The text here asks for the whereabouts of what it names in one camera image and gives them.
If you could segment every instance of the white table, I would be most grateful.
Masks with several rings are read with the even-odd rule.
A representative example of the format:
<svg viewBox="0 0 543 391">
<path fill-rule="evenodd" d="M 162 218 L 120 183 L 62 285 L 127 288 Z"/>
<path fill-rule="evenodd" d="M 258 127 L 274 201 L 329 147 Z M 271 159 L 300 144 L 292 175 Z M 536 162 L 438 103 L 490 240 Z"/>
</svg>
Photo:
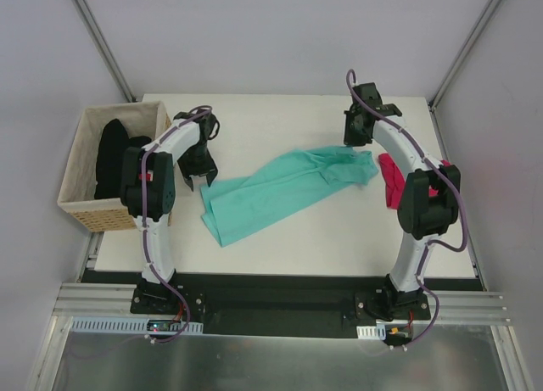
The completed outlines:
<svg viewBox="0 0 543 391">
<path fill-rule="evenodd" d="M 217 139 L 208 144 L 219 169 L 217 180 L 253 174 L 293 148 L 341 145 L 345 96 L 179 95 L 147 94 L 143 101 L 161 100 L 168 115 L 210 104 L 221 122 Z M 439 146 L 424 98 L 384 98 L 396 103 L 409 130 L 437 158 Z M 363 149 L 377 157 L 376 143 Z M 178 272 L 309 276 L 384 276 L 395 263 L 402 230 L 395 210 L 387 209 L 379 173 L 368 186 L 351 186 L 266 229 L 225 248 L 211 236 L 200 216 L 199 190 L 191 193 L 176 167 L 176 204 L 170 227 L 171 248 Z M 95 266 L 97 271 L 141 271 L 139 232 L 106 232 Z M 461 241 L 460 223 L 445 235 Z M 473 278 L 467 251 L 436 248 L 427 276 Z"/>
</svg>

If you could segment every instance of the pink fabric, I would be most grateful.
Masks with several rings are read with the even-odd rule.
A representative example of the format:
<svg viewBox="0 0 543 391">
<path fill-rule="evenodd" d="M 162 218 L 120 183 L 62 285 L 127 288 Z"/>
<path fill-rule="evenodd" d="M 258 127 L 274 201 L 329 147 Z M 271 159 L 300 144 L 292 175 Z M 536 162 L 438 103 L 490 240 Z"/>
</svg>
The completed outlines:
<svg viewBox="0 0 543 391">
<path fill-rule="evenodd" d="M 389 154 L 380 154 L 378 159 L 386 185 L 385 195 L 387 207 L 389 209 L 398 209 L 406 181 L 404 181 L 404 176 L 401 174 L 400 169 L 398 169 L 398 166 L 396 166 L 392 158 L 390 158 Z M 445 166 L 450 165 L 446 160 L 442 160 L 441 163 Z M 435 196 L 436 194 L 438 194 L 437 191 L 430 188 L 430 196 Z"/>
</svg>

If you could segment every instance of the woven basket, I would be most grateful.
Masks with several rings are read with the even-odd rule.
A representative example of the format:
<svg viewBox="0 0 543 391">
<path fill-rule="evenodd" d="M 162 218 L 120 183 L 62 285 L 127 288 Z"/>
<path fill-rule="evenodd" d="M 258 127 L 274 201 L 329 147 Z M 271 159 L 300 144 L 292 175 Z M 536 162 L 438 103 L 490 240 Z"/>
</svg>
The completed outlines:
<svg viewBox="0 0 543 391">
<path fill-rule="evenodd" d="M 114 104 L 83 111 L 57 203 L 91 232 L 135 227 L 119 198 L 94 200 L 98 145 L 102 130 L 114 118 L 120 120 L 129 137 L 146 135 L 153 140 L 171 125 L 162 102 Z"/>
</svg>

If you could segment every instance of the wall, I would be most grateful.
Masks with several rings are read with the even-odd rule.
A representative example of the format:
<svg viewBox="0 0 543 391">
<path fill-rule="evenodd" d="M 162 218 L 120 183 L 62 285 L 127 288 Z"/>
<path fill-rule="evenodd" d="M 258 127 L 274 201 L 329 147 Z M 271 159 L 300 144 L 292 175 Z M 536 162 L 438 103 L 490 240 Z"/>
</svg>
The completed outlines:
<svg viewBox="0 0 543 391">
<path fill-rule="evenodd" d="M 0 0 L 0 378 L 24 389 L 85 230 L 56 205 L 82 109 L 121 102 L 71 0 Z"/>
<path fill-rule="evenodd" d="M 462 170 L 474 245 L 491 289 L 507 294 L 535 388 L 543 271 L 543 0 L 505 0 L 438 107 Z"/>
<path fill-rule="evenodd" d="M 487 0 L 87 0 L 133 91 L 431 98 Z"/>
</svg>

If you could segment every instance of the teal cloth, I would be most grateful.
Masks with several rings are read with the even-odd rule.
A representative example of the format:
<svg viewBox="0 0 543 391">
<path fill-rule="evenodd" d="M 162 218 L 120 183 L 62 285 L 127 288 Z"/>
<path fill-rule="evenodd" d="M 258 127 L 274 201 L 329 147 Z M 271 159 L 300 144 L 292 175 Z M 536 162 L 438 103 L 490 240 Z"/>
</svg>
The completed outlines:
<svg viewBox="0 0 543 391">
<path fill-rule="evenodd" d="M 202 219 L 225 247 L 353 183 L 366 185 L 377 173 L 371 152 L 350 147 L 295 149 L 252 176 L 203 185 Z"/>
</svg>

